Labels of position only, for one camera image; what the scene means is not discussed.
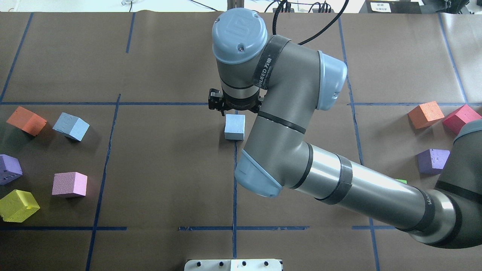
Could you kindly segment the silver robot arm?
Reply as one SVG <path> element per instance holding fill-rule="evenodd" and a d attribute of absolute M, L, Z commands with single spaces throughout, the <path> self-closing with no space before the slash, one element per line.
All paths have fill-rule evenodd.
<path fill-rule="evenodd" d="M 348 78 L 344 60 L 281 35 L 270 35 L 260 14 L 227 10 L 212 24 L 212 53 L 221 90 L 210 89 L 209 108 L 255 113 L 234 177 L 266 198 L 282 189 L 341 206 L 393 226 L 432 247 L 481 245 L 481 119 L 464 124 L 432 189 L 404 184 L 315 146 L 340 136 L 334 120 L 322 128 L 316 111 L 330 110 Z"/>

